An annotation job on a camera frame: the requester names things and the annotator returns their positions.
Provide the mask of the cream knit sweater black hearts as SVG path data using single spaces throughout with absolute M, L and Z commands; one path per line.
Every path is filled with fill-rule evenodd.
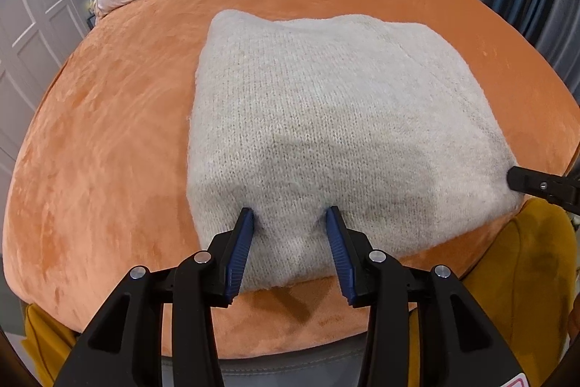
M 200 243 L 256 217 L 242 287 L 333 274 L 323 216 L 396 257 L 518 209 L 516 163 L 461 55 L 413 22 L 218 13 L 196 69 L 187 197 Z

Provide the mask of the mustard yellow garment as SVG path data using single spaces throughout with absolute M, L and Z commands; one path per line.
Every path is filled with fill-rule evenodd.
M 530 386 L 541 386 L 555 370 L 568 335 L 579 339 L 576 252 L 568 215 L 533 198 L 463 281 L 512 348 Z M 37 304 L 26 308 L 25 332 L 22 347 L 41 385 L 53 386 L 76 335 Z

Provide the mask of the orange plush bed blanket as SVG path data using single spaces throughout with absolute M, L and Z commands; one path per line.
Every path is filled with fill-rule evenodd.
M 566 171 L 579 108 L 523 37 L 479 0 L 137 0 L 101 20 L 53 79 L 16 160 L 4 273 L 23 300 L 82 331 L 128 270 L 199 246 L 186 199 L 194 73 L 211 19 L 364 14 L 443 36 L 483 87 L 518 161 Z

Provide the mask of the white panelled wardrobe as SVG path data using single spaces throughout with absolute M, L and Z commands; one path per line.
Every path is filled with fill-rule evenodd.
M 90 32 L 91 0 L 1 0 L 1 200 L 40 99 Z

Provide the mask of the dark grey bed frame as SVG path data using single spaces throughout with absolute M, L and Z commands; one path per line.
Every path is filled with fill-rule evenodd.
M 326 387 L 358 384 L 366 334 L 303 351 L 222 359 L 225 386 Z

